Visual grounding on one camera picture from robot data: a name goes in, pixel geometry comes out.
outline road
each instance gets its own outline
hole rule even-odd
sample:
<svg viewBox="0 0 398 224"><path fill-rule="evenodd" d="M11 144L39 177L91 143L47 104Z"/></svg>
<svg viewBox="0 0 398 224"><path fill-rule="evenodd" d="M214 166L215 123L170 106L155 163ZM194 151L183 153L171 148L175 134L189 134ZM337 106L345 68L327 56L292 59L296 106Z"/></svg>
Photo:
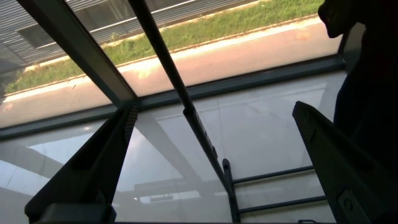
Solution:
<svg viewBox="0 0 398 224"><path fill-rule="evenodd" d="M194 85L337 52L339 39L329 39L316 22L273 35L253 34L173 54L184 83ZM157 58L121 70L139 95L172 89ZM71 113L110 101L92 82L62 88L0 105L0 128Z"/></svg>

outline person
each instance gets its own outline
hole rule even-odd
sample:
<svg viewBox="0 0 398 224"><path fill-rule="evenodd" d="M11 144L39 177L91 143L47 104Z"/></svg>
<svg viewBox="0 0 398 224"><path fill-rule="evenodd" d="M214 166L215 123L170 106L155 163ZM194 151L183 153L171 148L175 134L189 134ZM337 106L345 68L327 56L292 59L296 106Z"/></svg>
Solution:
<svg viewBox="0 0 398 224"><path fill-rule="evenodd" d="M366 26L361 54L336 100L334 125L385 168L398 174L396 0L325 0L318 14L331 38Z"/></svg>

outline curb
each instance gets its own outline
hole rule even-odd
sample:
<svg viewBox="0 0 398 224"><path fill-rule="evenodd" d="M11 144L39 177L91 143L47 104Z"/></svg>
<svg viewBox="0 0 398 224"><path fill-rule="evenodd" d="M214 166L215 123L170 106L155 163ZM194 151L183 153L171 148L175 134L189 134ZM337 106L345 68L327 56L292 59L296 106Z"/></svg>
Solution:
<svg viewBox="0 0 398 224"><path fill-rule="evenodd" d="M296 18L296 19L291 19L289 21L284 21L284 22L281 22L281 23L278 23L278 24L273 24L273 25L269 25L269 26L265 26L265 27L260 27L260 28L249 30L249 31L242 32L242 33L239 33L239 34L233 34L233 35L229 35L229 36L226 36L226 37L221 37L221 38L218 38L218 39L202 42L202 43L199 43L199 44L194 44L194 45L191 45L191 46L188 46L188 47L182 47L180 49L171 50L170 54L174 54L174 53L181 52L181 51L184 51L184 50L195 49L197 47L201 47L201 46L208 45L208 44L214 44L214 43L220 42L222 40L229 40L229 39L241 37L241 36L244 36L244 35L249 35L249 34L252 34L252 33L255 33L255 32L260 32L260 31L264 31L264 30L267 30L267 29L284 26L284 25L291 24L291 23L294 23L294 22L300 22L300 21L304 21L304 20L307 20L307 19L314 19L316 17L318 17L318 14L312 14L312 15L309 15L309 16L304 16L304 17L300 17L300 18ZM120 67L123 67L123 66L126 66L126 65L131 65L131 64L134 64L134 63L137 63L137 62L142 62L142 61L153 59L153 58L157 58L157 56L156 55L152 55L152 56L140 58L140 59L137 59L137 60L134 60L134 61L131 61L131 62L125 62L125 63L119 64L119 65L116 65L116 68L120 68ZM20 90L20 91L14 92L14 93L8 93L8 94L4 95L3 99L7 98L8 96L14 96L14 95L17 95L17 94L20 94L20 93L25 93L25 92L36 90L36 89L39 89L39 88L43 88L43 87L47 87L47 86L51 86L51 85L56 85L56 84L59 84L59 83L70 82L72 80L75 80L75 79L78 79L78 78L83 78L83 77L86 77L86 76L87 76L86 74L81 74L81 75L77 75L75 77L66 78L64 80L59 80L59 81L55 81L55 82L52 82L52 83L48 83L48 84L44 84L44 85L28 88L28 89L25 89L25 90Z"/></svg>

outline grass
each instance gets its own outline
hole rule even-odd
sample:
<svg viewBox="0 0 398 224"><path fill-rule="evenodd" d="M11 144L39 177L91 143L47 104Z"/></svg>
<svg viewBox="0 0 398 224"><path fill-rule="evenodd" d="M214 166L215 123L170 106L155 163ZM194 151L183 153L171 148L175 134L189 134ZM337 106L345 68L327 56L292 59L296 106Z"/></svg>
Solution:
<svg viewBox="0 0 398 224"><path fill-rule="evenodd" d="M315 14L322 2L323 0L261 1L251 7L221 12L214 16L201 17L196 22L165 28L162 37L169 50L175 50ZM144 35L134 40L123 40L118 45L103 47L103 50L115 65L155 54ZM72 60L63 60L19 72L17 80L10 83L5 92L14 93L81 74L83 71Z"/></svg>

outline corrugated metal wall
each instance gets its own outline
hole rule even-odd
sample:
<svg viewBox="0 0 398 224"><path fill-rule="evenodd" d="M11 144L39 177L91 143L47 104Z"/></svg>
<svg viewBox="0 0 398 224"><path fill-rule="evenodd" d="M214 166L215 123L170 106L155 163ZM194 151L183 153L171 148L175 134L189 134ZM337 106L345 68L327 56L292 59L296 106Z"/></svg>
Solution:
<svg viewBox="0 0 398 224"><path fill-rule="evenodd" d="M68 4L76 11L84 7L92 6L103 0L70 0ZM194 0L180 4L175 7L154 12L154 18L158 25L181 21L195 15L214 11L218 8L225 8L236 3L244 3L247 0ZM16 30L36 24L36 21L18 4L16 0L3 0L2 27L0 30L0 74L12 69L43 61L46 58L54 58L64 54L63 50L57 45L48 45L36 49ZM111 38L112 34L118 36L130 34L141 30L136 19L121 22L115 26L105 29L98 29L91 32L98 42L104 42Z"/></svg>

